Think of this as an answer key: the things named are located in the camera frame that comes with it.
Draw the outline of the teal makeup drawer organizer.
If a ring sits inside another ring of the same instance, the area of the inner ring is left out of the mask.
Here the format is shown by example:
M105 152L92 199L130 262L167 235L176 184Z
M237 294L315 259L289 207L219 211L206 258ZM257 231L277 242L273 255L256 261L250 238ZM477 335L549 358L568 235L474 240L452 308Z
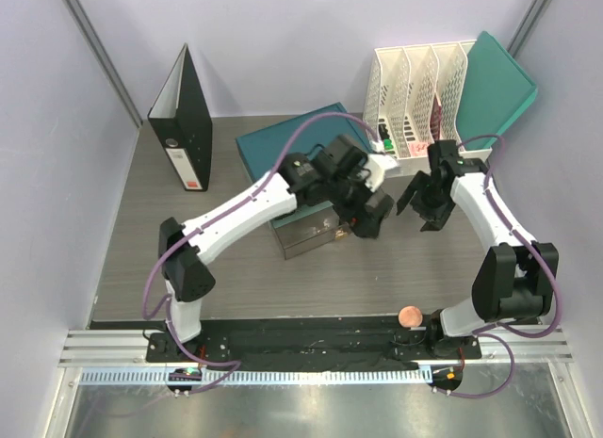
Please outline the teal makeup drawer organizer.
M320 202L323 191L308 187L319 181L312 160L340 135L347 135L354 144L369 153L371 135L360 124L345 118L323 118L309 124L295 142L281 155L296 130L312 117L326 113L344 113L340 103L327 105L298 117L273 124L236 138L236 147L250 180L257 183L278 165L276 171L298 195L298 206L269 222L284 259L291 259L335 240L337 234L347 235L349 226L341 220L329 201Z

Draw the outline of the orange round powder puff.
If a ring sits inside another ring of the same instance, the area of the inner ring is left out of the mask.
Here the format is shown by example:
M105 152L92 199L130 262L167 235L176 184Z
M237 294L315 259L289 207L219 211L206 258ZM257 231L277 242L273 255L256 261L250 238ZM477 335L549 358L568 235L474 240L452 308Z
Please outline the orange round powder puff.
M399 311L398 321L404 328L416 328L422 324L423 314L416 306L405 306Z

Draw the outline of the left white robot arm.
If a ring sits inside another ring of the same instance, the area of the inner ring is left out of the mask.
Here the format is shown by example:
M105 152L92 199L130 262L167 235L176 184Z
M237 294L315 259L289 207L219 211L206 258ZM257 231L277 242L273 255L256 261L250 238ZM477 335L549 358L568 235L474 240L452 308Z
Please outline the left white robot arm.
M275 171L208 213L165 220L159 263L170 299L169 352L182 362L199 354L202 299L216 284L209 266L224 250L269 221L325 202L356 236L375 239L394 205L383 182L396 167L392 156L340 135L313 156L286 154Z

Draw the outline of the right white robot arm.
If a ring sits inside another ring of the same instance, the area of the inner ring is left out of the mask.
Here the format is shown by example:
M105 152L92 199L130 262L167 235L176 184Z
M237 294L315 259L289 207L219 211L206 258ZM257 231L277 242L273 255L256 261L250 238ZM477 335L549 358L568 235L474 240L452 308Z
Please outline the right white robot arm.
M427 154L430 170L415 175L397 210L411 207L423 219L424 231L440 231L460 207L485 251L470 296L432 313L427 322L427 350L445 358L479 332L548 314L559 253L514 218L481 159L461 156L456 142L447 139L432 143Z

